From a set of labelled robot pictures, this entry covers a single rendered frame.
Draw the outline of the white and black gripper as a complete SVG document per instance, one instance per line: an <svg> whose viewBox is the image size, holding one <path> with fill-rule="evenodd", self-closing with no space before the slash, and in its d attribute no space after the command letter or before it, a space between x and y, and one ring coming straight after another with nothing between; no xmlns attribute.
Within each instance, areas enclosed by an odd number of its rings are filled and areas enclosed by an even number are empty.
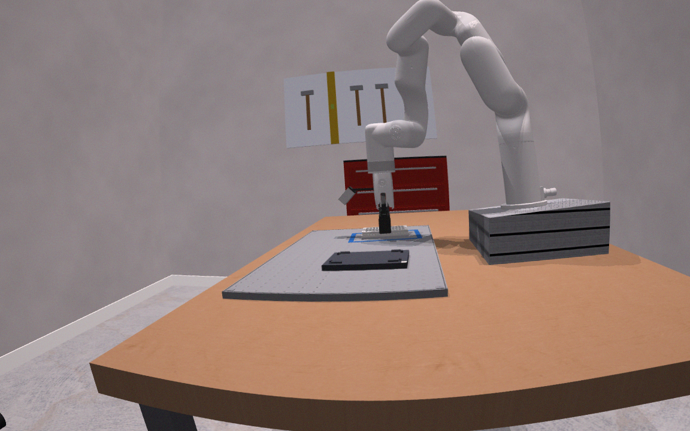
<svg viewBox="0 0 690 431"><path fill-rule="evenodd" d="M389 207L394 208L394 182L392 182L391 172L395 170L368 172L368 174L373 174L374 198L376 208L380 210L380 234L391 233Z"/></svg>

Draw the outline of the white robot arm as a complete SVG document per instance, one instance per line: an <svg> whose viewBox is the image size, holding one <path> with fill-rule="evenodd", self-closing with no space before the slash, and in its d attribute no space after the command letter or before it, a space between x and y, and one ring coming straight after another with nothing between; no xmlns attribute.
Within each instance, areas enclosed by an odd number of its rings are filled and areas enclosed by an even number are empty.
<svg viewBox="0 0 690 431"><path fill-rule="evenodd" d="M483 102L495 112L506 188L506 204L501 204L501 209L547 205L545 198L558 192L540 187L525 91L510 75L506 61L481 22L467 12L451 11L439 0L419 0L387 34L387 47L398 53L395 87L404 102L404 120L366 126L368 172L395 170L394 147L416 148L425 140L429 42L423 34L429 29L457 38L465 70Z"/></svg>

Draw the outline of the blue taped rectangle outline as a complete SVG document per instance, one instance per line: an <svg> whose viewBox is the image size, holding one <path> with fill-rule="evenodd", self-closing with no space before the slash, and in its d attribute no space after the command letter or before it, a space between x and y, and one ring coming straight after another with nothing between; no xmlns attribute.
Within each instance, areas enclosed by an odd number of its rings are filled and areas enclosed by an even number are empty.
<svg viewBox="0 0 690 431"><path fill-rule="evenodd" d="M422 238L418 230L408 230L408 231L414 231L414 232L416 233L416 236L417 236L418 238ZM356 234L359 234L359 233L352 233L352 235L351 235L351 237L350 237L350 239L349 239L348 242L353 242L353 240L354 240ZM395 239L374 240L374 241L364 241L364 242L380 242L380 241L401 240L401 239L410 239L410 238L395 238Z"/></svg>

